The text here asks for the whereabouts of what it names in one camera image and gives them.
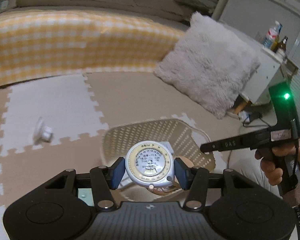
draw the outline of white cabinet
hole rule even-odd
[[[283,77],[278,63],[260,53],[257,46],[261,45],[254,39],[264,36],[275,20],[282,23],[280,37],[288,36],[288,59],[299,69],[293,76],[290,87],[300,120],[300,3],[295,0],[219,0],[212,18],[245,33],[248,37],[240,32],[238,36],[258,51],[261,66],[242,92],[245,99],[257,103],[268,99],[267,91],[263,90],[268,80],[271,79],[268,83],[270,86]]]
[[[245,85],[243,91],[241,92],[241,96],[246,101],[251,101],[253,104],[269,103],[270,96],[268,93],[268,87],[278,84],[284,80],[280,69],[280,62],[266,54],[262,50],[263,46],[259,42],[255,41],[239,30],[236,30],[235,28],[227,25],[224,26],[228,30],[234,32],[242,41],[252,47],[258,55],[261,63],[260,67]]]

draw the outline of puzzle floor mat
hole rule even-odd
[[[50,143],[33,145],[39,117],[53,130]],[[152,73],[91,73],[45,78],[0,90],[0,240],[12,202],[61,171],[89,172],[101,165],[109,128],[147,120],[178,118],[212,140],[238,134],[241,123],[216,119]],[[229,153],[215,155],[216,169]]]

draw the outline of brown glass bottle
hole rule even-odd
[[[287,41],[288,37],[285,36],[283,40],[278,43],[277,54],[280,54],[282,57],[286,56]]]

